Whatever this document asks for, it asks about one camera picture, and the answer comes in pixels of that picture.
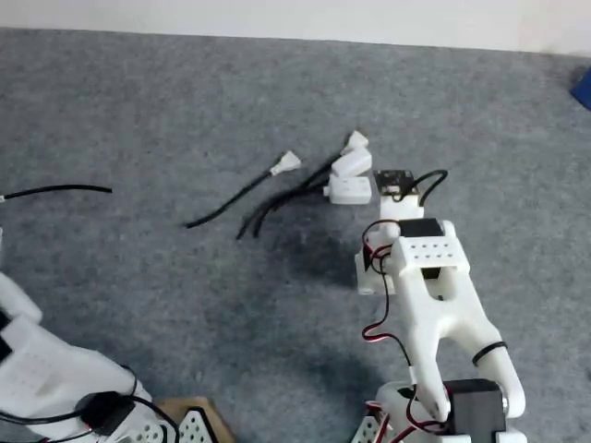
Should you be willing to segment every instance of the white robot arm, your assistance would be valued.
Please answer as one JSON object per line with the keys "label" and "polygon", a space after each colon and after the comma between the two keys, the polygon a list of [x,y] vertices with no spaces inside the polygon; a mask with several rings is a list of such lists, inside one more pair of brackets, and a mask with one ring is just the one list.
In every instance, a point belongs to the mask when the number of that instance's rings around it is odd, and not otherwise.
{"label": "white robot arm", "polygon": [[[142,404],[109,417],[108,432],[89,429],[89,420],[96,417],[86,417],[85,422],[77,411],[94,394],[114,391],[146,401],[150,395],[129,370],[100,353],[58,339],[39,325],[41,318],[41,310],[0,272],[0,419],[27,425],[53,441],[115,442],[138,435],[146,426],[153,429],[151,436],[162,440],[161,421]],[[111,413],[99,412],[107,417]]]}
{"label": "white robot arm", "polygon": [[[476,402],[470,413],[475,416],[486,413],[498,401],[495,407],[501,408],[500,413],[507,418],[519,417],[525,410],[523,387],[501,334],[480,304],[470,279],[469,262],[452,223],[424,218],[416,181],[409,172],[378,171],[375,175],[381,193],[380,220],[374,223],[379,229],[368,233],[364,248],[356,255],[358,290],[362,294],[387,291],[400,300],[408,331],[405,347],[412,362],[414,386],[413,397],[406,398],[408,395],[405,397],[392,385],[386,385],[379,391],[377,400],[389,415],[391,425],[397,426],[393,432],[403,432],[413,425],[409,424],[406,411],[409,404],[416,411],[413,415],[445,424],[445,432],[429,433],[419,428],[408,441],[439,438],[479,443],[480,440],[475,441],[474,429],[486,427],[482,423],[487,420],[471,424],[474,435],[460,434],[455,423],[464,419],[458,417],[463,413],[459,402],[484,399],[488,394],[482,391],[494,390],[483,401],[486,405]],[[377,256],[382,257],[383,276],[376,272],[380,269],[370,266]],[[444,383],[436,361],[442,338],[458,342],[473,357],[484,380]],[[482,406],[483,412],[476,411],[478,406]],[[504,428],[504,416],[499,428],[487,431],[493,438],[496,434],[498,440],[487,440],[487,443],[525,441],[523,434]]]}

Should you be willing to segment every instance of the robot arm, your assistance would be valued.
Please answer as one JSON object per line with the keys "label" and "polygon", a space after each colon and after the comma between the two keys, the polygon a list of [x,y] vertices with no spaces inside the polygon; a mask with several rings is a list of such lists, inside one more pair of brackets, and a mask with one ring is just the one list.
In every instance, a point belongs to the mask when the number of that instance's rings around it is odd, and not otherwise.
{"label": "robot arm", "polygon": [[[362,294],[384,293],[385,280],[388,293],[400,300],[408,332],[405,347],[412,362],[412,384],[416,385],[416,399],[420,401],[420,407],[415,407],[419,415],[422,411],[425,418],[441,423],[453,416],[451,388],[442,381],[436,361],[440,339],[451,338],[473,357],[481,376],[498,385],[506,417],[519,417],[525,410],[523,387],[501,334],[480,304],[453,225],[425,219],[415,189],[397,198],[404,183],[413,182],[409,172],[376,172],[376,181],[381,193],[380,219],[384,222],[379,223],[378,231],[368,234],[367,242],[373,251],[389,247],[389,256],[383,260],[386,275],[382,278],[368,266],[368,252],[362,250],[356,256],[358,289]],[[464,389],[474,385],[461,386]],[[388,385],[380,390],[378,400],[386,410],[390,408],[393,422],[406,428],[409,400]]]}
{"label": "robot arm", "polygon": [[0,411],[23,419],[33,432],[52,440],[114,442],[149,424],[162,433],[160,420],[142,405],[133,406],[107,434],[90,432],[94,430],[89,431],[79,416],[47,424],[31,421],[78,411],[98,392],[151,399],[128,370],[100,353],[55,337],[38,324],[41,317],[41,310],[0,272]]}

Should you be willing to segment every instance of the gray carpet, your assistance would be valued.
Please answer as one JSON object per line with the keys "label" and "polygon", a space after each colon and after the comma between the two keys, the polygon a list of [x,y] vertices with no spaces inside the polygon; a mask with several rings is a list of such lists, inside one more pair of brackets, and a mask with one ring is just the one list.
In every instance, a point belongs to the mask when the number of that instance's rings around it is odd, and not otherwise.
{"label": "gray carpet", "polygon": [[[243,214],[362,129],[380,168],[451,176],[428,214],[452,220],[511,345],[531,442],[591,438],[591,113],[568,94],[581,58],[472,50],[0,32],[0,188],[115,188],[0,208],[4,270],[46,328],[133,366],[155,397],[207,395],[239,441],[346,442],[392,343],[361,341],[379,298],[353,255],[377,202],[308,198],[234,240]],[[270,180],[188,232],[281,152]],[[397,313],[391,329],[402,331]],[[473,376],[443,343],[446,378]]]}

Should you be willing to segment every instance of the white bracket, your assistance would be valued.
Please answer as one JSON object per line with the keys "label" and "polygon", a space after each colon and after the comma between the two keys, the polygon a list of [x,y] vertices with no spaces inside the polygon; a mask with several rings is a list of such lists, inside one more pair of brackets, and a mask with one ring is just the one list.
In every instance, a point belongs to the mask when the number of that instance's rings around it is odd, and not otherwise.
{"label": "white bracket", "polygon": [[194,408],[187,413],[181,422],[180,443],[217,443],[207,416],[200,408]]}

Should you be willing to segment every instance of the red wire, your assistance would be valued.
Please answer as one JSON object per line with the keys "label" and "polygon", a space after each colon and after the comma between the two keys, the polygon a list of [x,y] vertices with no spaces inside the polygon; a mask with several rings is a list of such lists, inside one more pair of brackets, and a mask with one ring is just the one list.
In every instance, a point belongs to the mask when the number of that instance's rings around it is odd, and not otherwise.
{"label": "red wire", "polygon": [[396,437],[394,437],[394,439],[390,440],[390,443],[400,443],[401,441],[403,441],[405,438],[410,436],[415,431],[416,431],[415,427],[408,426],[403,432],[401,432]]}
{"label": "red wire", "polygon": [[365,229],[365,231],[361,234],[361,242],[363,243],[363,247],[366,247],[368,250],[373,251],[372,247],[368,243],[368,232],[374,226],[377,226],[377,225],[383,224],[383,223],[396,223],[396,224],[398,224],[398,221],[397,220],[394,220],[394,219],[381,219],[381,220],[377,220],[377,221],[374,221],[373,223],[371,223]]}
{"label": "red wire", "polygon": [[373,443],[381,443],[381,441],[384,439],[384,436],[386,435],[386,430],[388,429],[389,422],[390,422],[390,416],[388,414],[386,414],[386,416],[383,418],[383,420],[380,423],[380,429],[378,431],[378,434],[374,438]]}
{"label": "red wire", "polygon": [[385,293],[386,293],[386,307],[384,309],[384,316],[382,317],[382,319],[376,323],[372,323],[371,325],[365,326],[363,328],[363,330],[361,331],[361,336],[363,337],[363,340],[369,342],[369,343],[375,343],[377,341],[382,341],[385,339],[392,339],[392,340],[396,340],[398,342],[398,344],[400,345],[400,349],[402,350],[403,354],[404,354],[404,359],[406,360],[406,363],[409,366],[412,366],[411,362],[410,362],[410,357],[408,356],[408,352],[406,351],[406,349],[404,348],[403,343],[401,342],[401,340],[396,337],[394,334],[391,334],[389,332],[382,332],[380,334],[370,334],[370,332],[378,327],[380,327],[388,318],[388,315],[390,314],[390,294],[388,292],[388,283],[386,282],[386,276],[384,275],[383,272],[383,260],[388,256],[388,254],[384,254],[383,256],[380,256],[380,271],[381,271],[381,277],[384,281],[384,289],[385,289]]}
{"label": "red wire", "polygon": [[[408,420],[408,423],[410,423],[416,429],[420,429],[421,431],[427,432],[428,434],[437,435],[439,432],[443,431],[445,429],[446,423],[438,422],[436,420],[427,420],[424,422],[418,422],[416,420],[416,418],[413,416],[413,411],[412,411],[413,401],[415,400],[415,398],[416,398],[416,385],[415,385],[415,393],[414,393],[413,397],[406,404],[406,420]],[[427,426],[433,426],[433,425],[439,425],[440,429],[438,429],[437,431],[427,429]]]}

